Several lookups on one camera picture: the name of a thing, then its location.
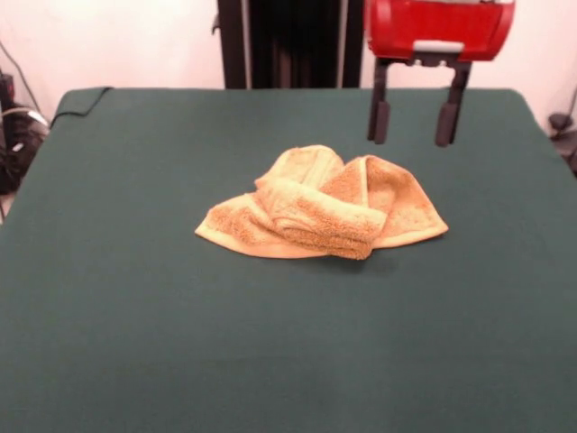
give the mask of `green cloth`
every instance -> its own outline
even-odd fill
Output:
[[[575,433],[577,184],[519,95],[68,94],[0,229],[0,431]],[[262,260],[195,237],[284,150],[411,170],[443,238]]]

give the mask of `yellow towel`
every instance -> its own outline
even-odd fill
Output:
[[[375,156],[345,165],[328,147],[295,148],[255,184],[210,209],[197,235],[260,257],[361,260],[448,230],[414,176]]]

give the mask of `black device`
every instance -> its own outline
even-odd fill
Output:
[[[0,107],[2,113],[15,108],[14,103],[14,77],[0,71]],[[2,129],[4,133],[4,147],[6,150],[13,149],[14,142],[14,118],[7,116],[2,119]]]

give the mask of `black cable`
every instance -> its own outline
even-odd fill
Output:
[[[26,88],[26,90],[28,91],[28,94],[30,95],[30,98],[32,99],[32,102],[34,103],[34,107],[36,108],[36,111],[38,111],[39,113],[41,113],[40,110],[40,106],[38,105],[38,101],[36,100],[36,97],[34,96],[32,90],[30,89],[30,86],[28,85],[28,81],[26,81],[26,77],[24,76],[24,73],[22,71],[22,68],[20,68],[20,65],[18,64],[18,62],[14,59],[14,57],[12,57],[10,55],[10,53],[8,52],[8,50],[6,49],[6,47],[4,46],[4,44],[2,43],[2,41],[0,41],[0,50],[2,50],[5,54],[5,56],[12,62],[12,64],[14,65],[14,67],[16,68],[16,70],[18,71],[18,74],[20,75],[20,78],[22,79],[22,83],[24,83],[24,87]]]
[[[567,112],[567,117],[565,119],[565,123],[563,125],[562,131],[564,131],[565,129],[567,129],[569,127],[569,124],[571,123],[571,114],[572,114],[573,110],[575,109],[576,103],[577,103],[577,88],[573,92],[573,99],[571,101],[571,106],[569,108],[569,111]]]

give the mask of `black metal frame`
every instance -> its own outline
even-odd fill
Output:
[[[335,0],[301,0],[300,7],[311,4],[323,7],[316,26],[316,35],[300,35],[298,29],[293,34],[308,39],[307,54],[290,54],[290,81],[279,79],[284,68],[282,52],[274,41],[272,33],[275,25],[271,16],[270,0],[247,0],[250,20],[250,47],[252,65],[251,81],[253,88],[277,87],[336,87],[338,68],[339,17],[340,2]],[[281,3],[275,0],[275,6]],[[285,0],[290,12],[298,14],[299,1]],[[357,88],[361,80],[362,41],[363,41],[363,0],[349,0],[346,27],[346,40],[343,59],[343,87]],[[218,0],[218,22],[223,53],[224,83],[226,88],[247,88],[246,64],[244,56],[243,5],[241,0]]]
[[[218,27],[223,52],[224,84],[226,88],[246,88],[241,0],[218,0]]]

